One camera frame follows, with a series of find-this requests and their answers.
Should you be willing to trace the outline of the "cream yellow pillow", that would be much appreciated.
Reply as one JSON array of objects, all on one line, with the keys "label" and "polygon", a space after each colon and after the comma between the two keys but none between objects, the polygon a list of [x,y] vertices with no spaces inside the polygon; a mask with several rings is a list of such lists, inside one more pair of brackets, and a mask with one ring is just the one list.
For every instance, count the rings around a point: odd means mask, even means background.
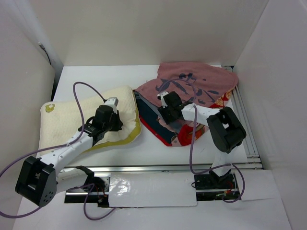
[{"label": "cream yellow pillow", "polygon": [[[105,98],[118,98],[117,109],[123,123],[117,132],[107,132],[104,138],[90,149],[125,145],[133,142],[141,133],[141,122],[134,92],[129,86],[122,86],[101,92]],[[81,115],[75,100],[69,102],[48,102],[40,109],[39,148],[64,144],[82,125]]]}]

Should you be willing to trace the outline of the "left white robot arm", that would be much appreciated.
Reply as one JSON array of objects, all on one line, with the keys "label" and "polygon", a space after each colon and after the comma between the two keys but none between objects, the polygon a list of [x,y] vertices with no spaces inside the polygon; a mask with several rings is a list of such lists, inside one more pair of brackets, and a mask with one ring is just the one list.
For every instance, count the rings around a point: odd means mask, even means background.
[{"label": "left white robot arm", "polygon": [[42,157],[30,156],[23,162],[15,191],[39,207],[46,206],[55,194],[73,188],[90,191],[105,190],[103,179],[85,166],[65,171],[64,168],[81,153],[92,148],[110,131],[120,131],[123,123],[115,105],[101,105],[72,137],[73,144],[65,144]]}]

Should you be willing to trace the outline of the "pink red patterned pillowcase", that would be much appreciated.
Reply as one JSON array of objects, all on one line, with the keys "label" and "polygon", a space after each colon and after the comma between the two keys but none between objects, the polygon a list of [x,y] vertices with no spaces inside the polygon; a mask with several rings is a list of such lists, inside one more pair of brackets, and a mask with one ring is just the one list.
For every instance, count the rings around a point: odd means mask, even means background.
[{"label": "pink red patterned pillowcase", "polygon": [[182,102],[220,109],[237,84],[235,73],[205,63],[161,63],[157,78],[136,88],[134,94],[144,126],[166,146],[181,147],[191,144],[193,123],[177,120],[167,125],[158,111],[162,105],[158,94],[176,92]]}]

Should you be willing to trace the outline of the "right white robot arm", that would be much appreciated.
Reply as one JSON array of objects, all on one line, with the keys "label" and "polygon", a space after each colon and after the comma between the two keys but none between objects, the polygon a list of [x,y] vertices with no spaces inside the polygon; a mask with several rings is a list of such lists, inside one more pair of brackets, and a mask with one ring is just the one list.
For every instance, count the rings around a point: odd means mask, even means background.
[{"label": "right white robot arm", "polygon": [[215,109],[202,107],[189,101],[182,102],[176,92],[161,92],[157,98],[162,103],[158,111],[166,124],[181,119],[209,128],[213,143],[217,148],[214,162],[207,170],[210,175],[209,182],[215,188],[225,184],[231,172],[233,152],[247,136],[232,108]]}]

